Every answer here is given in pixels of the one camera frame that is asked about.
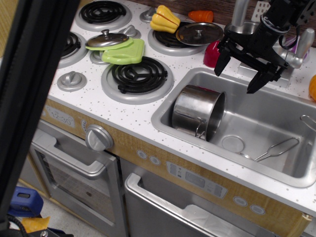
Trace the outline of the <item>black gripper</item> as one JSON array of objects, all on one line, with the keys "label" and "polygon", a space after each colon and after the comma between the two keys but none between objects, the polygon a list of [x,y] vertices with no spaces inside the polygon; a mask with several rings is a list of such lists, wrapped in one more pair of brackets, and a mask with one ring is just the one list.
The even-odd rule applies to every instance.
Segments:
[{"label": "black gripper", "polygon": [[[277,81],[287,69],[288,63],[276,53],[273,46],[288,30],[280,31],[265,23],[259,23],[254,34],[242,35],[237,33],[238,27],[229,23],[224,29],[225,39],[230,46],[242,47],[242,50],[232,49],[233,57],[258,71],[247,87],[247,94],[253,94],[269,81]],[[223,46],[219,53],[214,69],[218,77],[231,59],[231,50],[229,46]]]}]

